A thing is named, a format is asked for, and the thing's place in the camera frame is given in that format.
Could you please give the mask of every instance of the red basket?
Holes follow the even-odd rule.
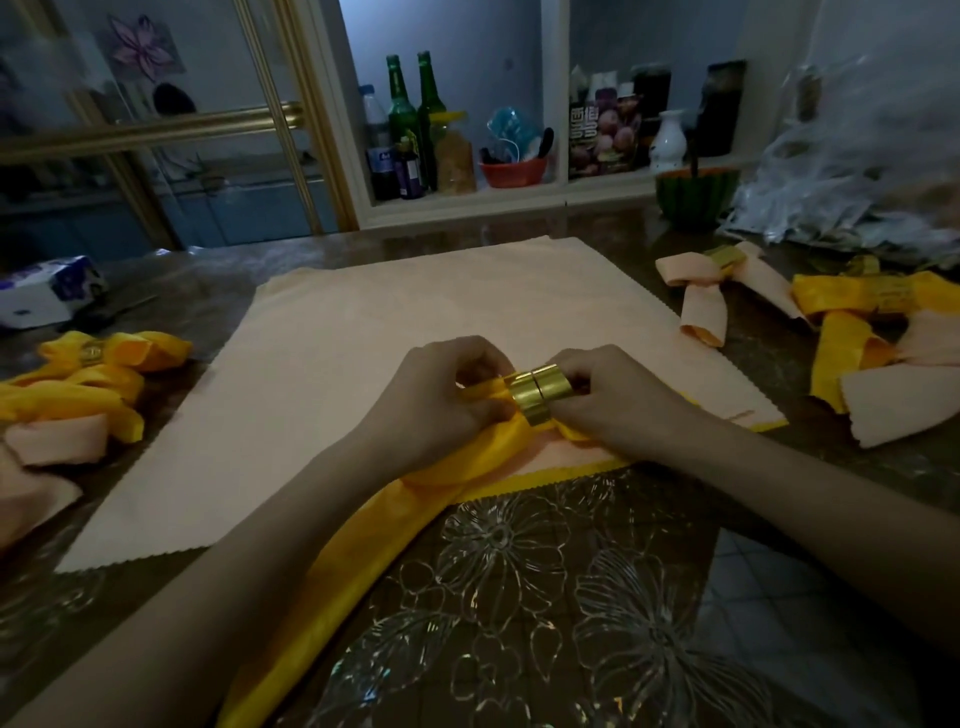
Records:
[[[540,184],[546,172],[546,158],[519,161],[516,164],[481,164],[480,171],[491,187],[529,187]]]

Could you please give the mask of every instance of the green glass bottle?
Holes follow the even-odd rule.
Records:
[[[400,70],[400,57],[387,56],[387,71],[390,73],[390,137],[394,144],[409,144],[410,151],[417,155],[420,178],[423,168],[423,135],[420,131],[420,119],[417,110],[407,98],[407,85],[403,82]]]
[[[433,65],[430,62],[430,51],[417,53],[420,62],[420,108],[417,115],[420,117],[420,135],[423,137],[423,174],[430,189],[437,191],[437,159],[433,154],[433,143],[430,141],[430,114],[446,111],[444,102],[437,93],[437,81],[433,77]]]

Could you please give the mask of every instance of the white ceramic bottle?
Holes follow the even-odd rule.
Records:
[[[663,111],[660,114],[660,132],[650,145],[650,169],[655,173],[682,169],[686,154],[686,137],[680,120],[682,109]]]

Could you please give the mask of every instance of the brown tabletop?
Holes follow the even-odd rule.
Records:
[[[576,236],[680,310],[653,261],[705,250],[648,204],[329,235],[106,266],[112,299],[159,299],[116,330],[194,342],[196,361],[151,375],[144,443],[64,469],[85,497],[4,556],[0,720],[181,571],[198,550],[79,574],[54,565],[223,347],[255,287],[298,267],[340,268],[548,234]],[[836,265],[784,245],[786,275]],[[790,421],[767,436],[960,513],[954,421],[873,450],[805,396],[816,335],[741,286],[725,290],[723,353]],[[51,328],[0,340],[0,376],[34,368]],[[331,669],[334,677],[330,678]],[[666,469],[624,471],[467,503],[423,531],[343,625],[270,723],[372,725],[922,725],[954,664],[820,569],[775,528]]]

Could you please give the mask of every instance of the carton with fruit picture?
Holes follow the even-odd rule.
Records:
[[[596,96],[596,101],[570,104],[572,180],[635,168],[641,121],[638,98],[617,98],[613,89],[597,91]]]

